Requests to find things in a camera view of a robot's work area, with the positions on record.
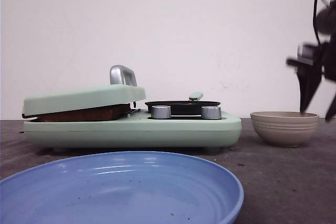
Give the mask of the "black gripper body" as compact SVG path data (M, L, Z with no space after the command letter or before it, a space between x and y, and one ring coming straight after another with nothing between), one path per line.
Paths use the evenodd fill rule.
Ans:
M297 58L287 58L286 64L314 70L329 80L335 80L335 42L301 44L297 49Z

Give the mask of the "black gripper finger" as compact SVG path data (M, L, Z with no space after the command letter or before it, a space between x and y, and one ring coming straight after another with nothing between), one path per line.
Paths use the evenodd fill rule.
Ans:
M305 112L321 82L320 74L298 73L300 88L300 112Z
M325 121L330 122L334 118L335 114L336 114L336 100L333 100L325 115Z

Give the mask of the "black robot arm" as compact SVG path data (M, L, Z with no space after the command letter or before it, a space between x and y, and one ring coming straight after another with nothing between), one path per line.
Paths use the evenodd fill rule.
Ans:
M330 40L317 45L302 44L297 58L287 58L286 64L297 68L300 88L300 112L308 108L322 77L335 82L335 1L314 18L313 28Z

